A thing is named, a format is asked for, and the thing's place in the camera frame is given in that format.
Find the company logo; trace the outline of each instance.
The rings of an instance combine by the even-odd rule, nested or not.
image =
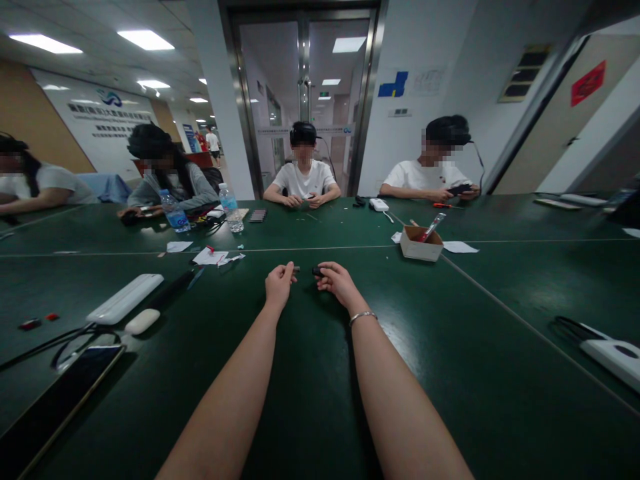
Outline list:
[[[102,89],[98,89],[96,90],[96,92],[98,92],[98,95],[100,95],[100,100],[102,100],[102,103],[106,105],[115,105],[116,107],[122,107],[122,100],[120,100],[120,97],[118,97],[116,92],[105,92]]]

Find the screwdriver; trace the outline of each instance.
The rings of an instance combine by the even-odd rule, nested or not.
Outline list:
[[[453,205],[449,205],[448,203],[434,203],[434,207],[436,208],[457,208],[458,210],[464,210],[462,207],[454,207]]]

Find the paper scrap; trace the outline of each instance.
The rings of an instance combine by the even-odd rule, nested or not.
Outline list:
[[[204,248],[193,259],[198,265],[218,265],[218,263],[225,258],[229,252],[211,252],[208,248]]]
[[[186,250],[193,242],[167,242],[167,252],[177,253]]]
[[[640,230],[638,229],[623,229],[625,233],[630,234],[632,237],[640,238]]]
[[[246,255],[241,253],[240,255],[236,255],[234,258],[222,259],[218,263],[218,267],[222,267],[223,265],[226,265],[226,264],[228,264],[229,262],[232,262],[232,261],[242,260],[244,257],[246,257]]]
[[[442,244],[452,253],[478,253],[480,251],[468,246],[464,242],[442,242]]]

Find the gray hoodie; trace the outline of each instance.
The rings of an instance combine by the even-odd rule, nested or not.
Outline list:
[[[218,201],[218,195],[208,182],[207,178],[193,162],[188,162],[187,170],[189,172],[189,178],[193,185],[193,192],[195,196],[188,200],[183,200],[178,203],[178,206],[182,210],[191,210],[201,207],[206,203],[213,203]],[[140,182],[133,193],[129,196],[127,204],[130,207],[150,207],[153,205],[160,205],[160,184],[158,178],[154,175],[152,170],[146,170],[145,176]]]

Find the bracelet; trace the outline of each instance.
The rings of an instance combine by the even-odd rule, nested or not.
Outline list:
[[[351,320],[349,320],[349,328],[351,328],[351,326],[353,325],[353,322],[355,322],[356,318],[365,317],[365,316],[371,316],[371,317],[375,318],[376,320],[378,320],[378,316],[374,312],[356,313],[354,316],[351,317]]]

